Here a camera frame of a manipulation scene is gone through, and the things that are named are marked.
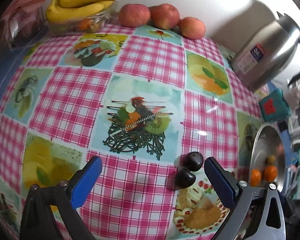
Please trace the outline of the clear plastic fruit container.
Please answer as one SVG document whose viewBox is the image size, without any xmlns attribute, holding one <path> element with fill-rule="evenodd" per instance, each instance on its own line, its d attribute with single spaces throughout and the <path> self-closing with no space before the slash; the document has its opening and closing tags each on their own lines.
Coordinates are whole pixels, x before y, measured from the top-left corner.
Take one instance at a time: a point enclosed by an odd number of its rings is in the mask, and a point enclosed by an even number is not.
<svg viewBox="0 0 300 240">
<path fill-rule="evenodd" d="M 70 21 L 65 24 L 48 23 L 49 33 L 52 36 L 69 36 L 86 33 L 96 33 L 109 23 L 115 15 L 117 2 L 98 14 L 87 18 Z"/>
</svg>

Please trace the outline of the checkered fruit tablecloth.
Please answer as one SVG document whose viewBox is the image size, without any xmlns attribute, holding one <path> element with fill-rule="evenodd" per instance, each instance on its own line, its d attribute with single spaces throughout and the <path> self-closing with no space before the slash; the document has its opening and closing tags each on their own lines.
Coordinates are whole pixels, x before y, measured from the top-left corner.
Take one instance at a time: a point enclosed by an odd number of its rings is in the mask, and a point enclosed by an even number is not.
<svg viewBox="0 0 300 240">
<path fill-rule="evenodd" d="M 150 26 L 46 36 L 0 62 L 0 227 L 18 239 L 29 188 L 103 168 L 78 213 L 98 239 L 211 239 L 229 210 L 203 170 L 174 191 L 179 158 L 234 173 L 261 125 L 225 49 Z"/>
</svg>

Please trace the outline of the teal box with red print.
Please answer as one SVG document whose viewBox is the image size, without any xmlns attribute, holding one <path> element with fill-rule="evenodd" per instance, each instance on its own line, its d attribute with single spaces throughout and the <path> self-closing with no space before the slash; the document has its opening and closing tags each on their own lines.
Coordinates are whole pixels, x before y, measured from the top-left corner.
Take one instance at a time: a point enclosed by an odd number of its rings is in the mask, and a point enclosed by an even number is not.
<svg viewBox="0 0 300 240">
<path fill-rule="evenodd" d="M 277 122 L 291 116 L 292 110 L 283 97 L 279 88 L 273 90 L 268 96 L 259 101 L 262 117 L 265 122 Z"/>
</svg>

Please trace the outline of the large orange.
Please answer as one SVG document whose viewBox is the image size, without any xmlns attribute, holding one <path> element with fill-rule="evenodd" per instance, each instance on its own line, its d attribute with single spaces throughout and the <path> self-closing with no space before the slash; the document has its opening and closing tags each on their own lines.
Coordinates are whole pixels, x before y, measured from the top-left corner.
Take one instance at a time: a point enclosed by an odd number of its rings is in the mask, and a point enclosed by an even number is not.
<svg viewBox="0 0 300 240">
<path fill-rule="evenodd" d="M 257 187 L 262 179 L 262 174 L 259 170 L 253 169 L 251 171 L 251 176 L 250 176 L 250 185 L 253 187 Z"/>
</svg>

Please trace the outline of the stainless steel thermos jug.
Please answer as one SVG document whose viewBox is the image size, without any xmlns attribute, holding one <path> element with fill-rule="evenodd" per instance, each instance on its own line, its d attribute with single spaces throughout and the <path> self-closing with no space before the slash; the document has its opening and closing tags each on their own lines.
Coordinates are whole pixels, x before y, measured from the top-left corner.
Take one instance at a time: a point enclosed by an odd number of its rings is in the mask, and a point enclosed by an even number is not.
<svg viewBox="0 0 300 240">
<path fill-rule="evenodd" d="M 287 14 L 257 31 L 234 55 L 231 66 L 241 83 L 254 92 L 279 75 L 300 45 L 300 27 Z M 300 71 L 288 83 L 300 79 Z"/>
</svg>

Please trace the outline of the pink flower bouquet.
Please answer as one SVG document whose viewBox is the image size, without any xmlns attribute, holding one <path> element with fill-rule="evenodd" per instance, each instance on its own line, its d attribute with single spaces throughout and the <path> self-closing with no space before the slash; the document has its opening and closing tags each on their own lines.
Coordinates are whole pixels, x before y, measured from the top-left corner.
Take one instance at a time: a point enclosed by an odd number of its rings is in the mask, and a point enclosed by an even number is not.
<svg viewBox="0 0 300 240">
<path fill-rule="evenodd" d="M 46 0 L 12 0 L 0 13 L 0 54 L 29 42 L 43 28 Z"/>
</svg>

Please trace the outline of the dark plum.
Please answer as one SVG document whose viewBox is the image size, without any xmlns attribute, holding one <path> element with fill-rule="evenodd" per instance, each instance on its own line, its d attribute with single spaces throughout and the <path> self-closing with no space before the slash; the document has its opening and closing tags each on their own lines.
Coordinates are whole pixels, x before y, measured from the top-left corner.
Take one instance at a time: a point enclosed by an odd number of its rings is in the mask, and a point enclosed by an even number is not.
<svg viewBox="0 0 300 240">
<path fill-rule="evenodd" d="M 179 189 L 186 189 L 196 182 L 196 176 L 186 168 L 180 169 L 175 175 L 175 186 Z"/>
<path fill-rule="evenodd" d="M 183 166 L 192 172 L 199 171 L 204 163 L 204 157 L 199 152 L 189 152 L 183 159 Z"/>
</svg>

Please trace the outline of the small mandarin orange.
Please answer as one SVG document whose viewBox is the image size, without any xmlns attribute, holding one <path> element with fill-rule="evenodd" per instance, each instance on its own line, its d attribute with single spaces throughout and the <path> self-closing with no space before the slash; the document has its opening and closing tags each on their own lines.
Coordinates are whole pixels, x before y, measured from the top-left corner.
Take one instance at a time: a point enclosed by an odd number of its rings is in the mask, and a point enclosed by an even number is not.
<svg viewBox="0 0 300 240">
<path fill-rule="evenodd" d="M 274 165 L 268 165 L 263 173 L 263 178 L 267 182 L 273 182 L 277 178 L 277 168 Z"/>
</svg>

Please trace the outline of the stainless steel plate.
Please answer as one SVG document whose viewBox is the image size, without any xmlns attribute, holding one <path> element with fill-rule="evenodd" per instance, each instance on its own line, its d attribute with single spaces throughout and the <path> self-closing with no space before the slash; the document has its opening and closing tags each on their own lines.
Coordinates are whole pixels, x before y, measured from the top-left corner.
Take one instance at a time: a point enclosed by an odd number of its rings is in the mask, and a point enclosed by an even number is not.
<svg viewBox="0 0 300 240">
<path fill-rule="evenodd" d="M 276 157 L 274 166 L 277 168 L 277 178 L 273 182 L 267 182 L 263 178 L 264 170 L 268 166 L 267 157 L 270 155 Z M 263 187 L 266 183 L 274 183 L 277 190 L 282 192 L 285 179 L 285 151 L 279 130 L 272 124 L 262 124 L 256 134 L 251 154 L 249 183 L 253 169 L 259 170 L 262 174 L 259 187 Z"/>
</svg>

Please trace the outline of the black power adapter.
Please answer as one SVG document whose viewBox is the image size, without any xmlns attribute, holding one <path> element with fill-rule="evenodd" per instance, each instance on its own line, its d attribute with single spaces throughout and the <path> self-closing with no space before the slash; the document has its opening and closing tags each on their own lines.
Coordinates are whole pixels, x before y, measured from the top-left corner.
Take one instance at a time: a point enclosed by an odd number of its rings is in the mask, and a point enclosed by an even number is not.
<svg viewBox="0 0 300 240">
<path fill-rule="evenodd" d="M 288 124 L 286 123 L 286 121 L 278 121 L 277 125 L 280 132 L 283 132 L 288 129 Z"/>
</svg>

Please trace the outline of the brown longan fruit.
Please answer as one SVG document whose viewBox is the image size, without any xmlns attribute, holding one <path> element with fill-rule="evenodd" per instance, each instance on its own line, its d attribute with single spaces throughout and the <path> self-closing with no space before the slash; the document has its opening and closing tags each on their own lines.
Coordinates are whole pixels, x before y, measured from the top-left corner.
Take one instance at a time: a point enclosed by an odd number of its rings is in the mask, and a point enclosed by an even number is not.
<svg viewBox="0 0 300 240">
<path fill-rule="evenodd" d="M 267 165 L 274 166 L 276 161 L 276 157 L 274 155 L 270 155 L 267 157 Z"/>
</svg>

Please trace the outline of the white desk lamp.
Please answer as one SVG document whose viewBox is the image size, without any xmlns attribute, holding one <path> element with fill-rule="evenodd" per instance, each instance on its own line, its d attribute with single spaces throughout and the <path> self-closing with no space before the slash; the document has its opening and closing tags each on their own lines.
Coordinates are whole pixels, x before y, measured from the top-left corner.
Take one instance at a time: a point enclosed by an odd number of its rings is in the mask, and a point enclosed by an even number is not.
<svg viewBox="0 0 300 240">
<path fill-rule="evenodd" d="M 288 102 L 291 109 L 294 111 L 300 108 L 300 85 L 298 85 L 297 82 L 294 82 L 292 85 L 289 85 L 288 88 L 288 95 L 290 96 Z M 300 145 L 300 125 L 295 127 L 293 122 L 289 119 L 288 130 L 292 137 L 292 145 Z"/>
</svg>

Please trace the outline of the red apple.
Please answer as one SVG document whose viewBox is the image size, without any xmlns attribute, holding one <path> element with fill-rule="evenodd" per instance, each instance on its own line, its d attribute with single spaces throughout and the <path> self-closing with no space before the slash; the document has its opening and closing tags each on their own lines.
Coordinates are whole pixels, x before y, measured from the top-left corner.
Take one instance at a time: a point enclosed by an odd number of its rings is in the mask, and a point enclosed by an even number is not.
<svg viewBox="0 0 300 240">
<path fill-rule="evenodd" d="M 143 4 L 126 4 L 119 12 L 119 22 L 131 28 L 137 28 L 148 23 L 151 13 Z"/>
<path fill-rule="evenodd" d="M 191 40 L 201 39 L 206 31 L 205 24 L 195 17 L 183 18 L 178 27 L 181 35 Z"/>
<path fill-rule="evenodd" d="M 159 29 L 171 30 L 180 21 L 178 9 L 168 3 L 149 7 L 151 20 L 155 27 Z"/>
</svg>

